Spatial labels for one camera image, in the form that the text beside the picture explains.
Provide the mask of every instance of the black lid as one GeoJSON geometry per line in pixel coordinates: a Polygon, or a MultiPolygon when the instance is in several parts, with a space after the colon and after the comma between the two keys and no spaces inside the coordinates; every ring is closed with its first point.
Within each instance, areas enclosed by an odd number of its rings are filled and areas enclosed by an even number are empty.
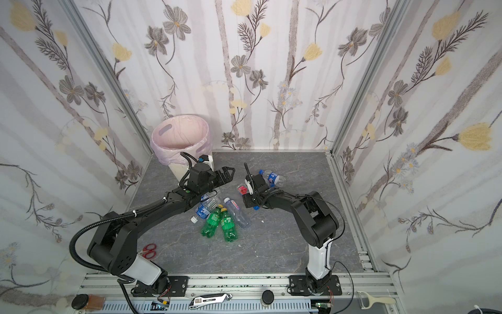
{"type": "Polygon", "coordinates": [[[87,294],[77,294],[71,302],[71,307],[74,309],[81,309],[89,303],[89,296],[87,294]]]}
{"type": "Polygon", "coordinates": [[[270,305],[274,302],[274,293],[270,290],[265,290],[262,294],[262,302],[270,305]]]}

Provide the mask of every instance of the floral wallpaper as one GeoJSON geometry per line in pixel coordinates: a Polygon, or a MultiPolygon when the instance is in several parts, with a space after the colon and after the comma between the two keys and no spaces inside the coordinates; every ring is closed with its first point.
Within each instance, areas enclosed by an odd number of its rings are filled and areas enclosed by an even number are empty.
{"type": "Polygon", "coordinates": [[[57,3],[0,8],[0,308],[63,313],[88,272],[69,240],[127,208],[150,153],[57,3]]]}
{"type": "Polygon", "coordinates": [[[502,306],[500,16],[412,1],[335,154],[408,313],[502,306]]]}
{"type": "Polygon", "coordinates": [[[330,149],[394,4],[75,2],[145,130],[197,114],[220,150],[330,149]]]}

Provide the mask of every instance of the scissors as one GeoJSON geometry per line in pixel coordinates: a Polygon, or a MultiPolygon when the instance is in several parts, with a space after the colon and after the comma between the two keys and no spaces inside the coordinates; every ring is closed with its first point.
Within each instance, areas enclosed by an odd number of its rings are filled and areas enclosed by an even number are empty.
{"type": "Polygon", "coordinates": [[[157,255],[157,252],[155,251],[156,248],[157,248],[157,245],[155,243],[147,244],[143,248],[143,251],[140,252],[140,254],[144,258],[146,258],[148,260],[151,260],[151,259],[153,259],[157,255]]]}

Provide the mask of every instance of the spice jar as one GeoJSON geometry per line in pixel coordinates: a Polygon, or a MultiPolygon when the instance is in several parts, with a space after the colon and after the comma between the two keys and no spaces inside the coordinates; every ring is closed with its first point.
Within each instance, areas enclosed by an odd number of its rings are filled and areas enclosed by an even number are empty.
{"type": "Polygon", "coordinates": [[[71,302],[74,309],[98,310],[102,309],[104,297],[93,294],[78,294],[71,302]]]}

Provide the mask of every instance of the black mounting plate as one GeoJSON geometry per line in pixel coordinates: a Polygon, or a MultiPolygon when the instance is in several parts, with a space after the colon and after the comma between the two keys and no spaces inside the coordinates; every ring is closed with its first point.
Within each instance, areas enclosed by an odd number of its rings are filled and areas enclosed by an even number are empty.
{"type": "MultiPolygon", "coordinates": [[[[307,276],[305,275],[291,275],[289,276],[289,293],[290,295],[310,296],[310,290],[307,287],[307,276]]],[[[333,295],[342,295],[342,287],[338,276],[331,275],[328,284],[324,286],[320,295],[329,295],[329,290],[333,295]]]]}
{"type": "MultiPolygon", "coordinates": [[[[188,276],[168,276],[168,278],[171,283],[169,296],[185,296],[188,286],[188,276]]],[[[147,286],[140,281],[137,281],[136,286],[131,289],[131,294],[135,297],[157,296],[152,293],[150,286],[147,286]]]]}

